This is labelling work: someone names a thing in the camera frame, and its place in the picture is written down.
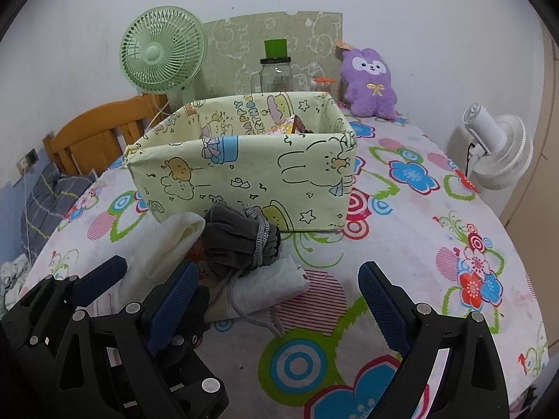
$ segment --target blue wall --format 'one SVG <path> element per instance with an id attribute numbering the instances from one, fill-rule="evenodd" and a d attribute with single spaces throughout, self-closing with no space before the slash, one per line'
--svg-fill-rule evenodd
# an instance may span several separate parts
<path id="1" fill-rule="evenodd" d="M 8 183 L 0 189 L 0 265 L 11 262 L 23 253 L 21 246 L 21 214 L 25 207 L 27 196 L 33 190 L 39 175 L 49 159 L 42 149 L 38 153 L 38 162 L 15 186 Z"/>

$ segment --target fabric storage box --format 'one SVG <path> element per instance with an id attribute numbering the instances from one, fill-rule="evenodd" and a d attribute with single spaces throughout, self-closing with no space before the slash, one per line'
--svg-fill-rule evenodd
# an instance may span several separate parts
<path id="1" fill-rule="evenodd" d="M 313 133 L 264 134 L 291 115 Z M 309 231 L 344 225 L 355 152 L 329 94 L 264 93 L 187 104 L 128 146 L 124 162 L 159 222 L 225 201 Z"/>

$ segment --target floral tablecloth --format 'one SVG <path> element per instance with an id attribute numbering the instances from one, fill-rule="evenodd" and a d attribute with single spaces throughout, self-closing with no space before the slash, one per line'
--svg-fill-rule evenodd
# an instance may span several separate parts
<path id="1" fill-rule="evenodd" d="M 307 293 L 278 307 L 286 333 L 278 338 L 243 320 L 227 320 L 212 323 L 197 348 L 225 383 L 230 404 L 222 417 L 367 417 L 400 361 L 358 289 L 357 272 L 368 260 L 413 301 L 439 313 L 482 312 L 513 403 L 548 355 L 536 297 L 507 233 L 474 186 L 419 128 L 401 118 L 349 120 L 357 158 L 345 227 L 283 235 L 282 253 L 311 279 Z M 149 237 L 155 227 L 146 211 L 129 172 L 117 162 L 61 223 L 61 231 L 72 227 L 66 232 L 72 250 L 58 250 L 63 239 L 53 237 L 26 287 L 49 272 L 83 275 L 73 270 L 79 257 L 80 265 L 97 266 L 82 259 L 91 253 L 84 247 L 93 242 L 107 259 L 124 251 L 127 241 Z M 87 237 L 78 240 L 80 233 Z M 203 278 L 208 268 L 199 243 L 189 256 Z M 112 309 L 97 304 L 93 313 Z M 254 315 L 270 320 L 269 311 Z M 444 357 L 441 351 L 416 418 L 427 414 Z"/>

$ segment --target green fan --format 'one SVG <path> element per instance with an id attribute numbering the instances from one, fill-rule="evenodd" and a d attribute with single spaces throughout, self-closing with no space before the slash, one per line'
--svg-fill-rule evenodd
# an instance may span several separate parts
<path id="1" fill-rule="evenodd" d="M 182 90 L 183 104 L 194 101 L 192 81 L 206 52 L 202 23 L 175 6 L 144 12 L 122 37 L 120 66 L 133 86 L 145 93 Z"/>

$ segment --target white fan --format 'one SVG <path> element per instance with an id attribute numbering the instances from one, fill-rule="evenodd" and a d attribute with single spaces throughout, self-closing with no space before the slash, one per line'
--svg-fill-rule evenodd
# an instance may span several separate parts
<path id="1" fill-rule="evenodd" d="M 532 138 L 522 120 L 515 115 L 494 119 L 485 107 L 474 103 L 462 121 L 476 143 L 471 150 L 470 170 L 480 185 L 499 190 L 515 184 L 534 154 Z"/>

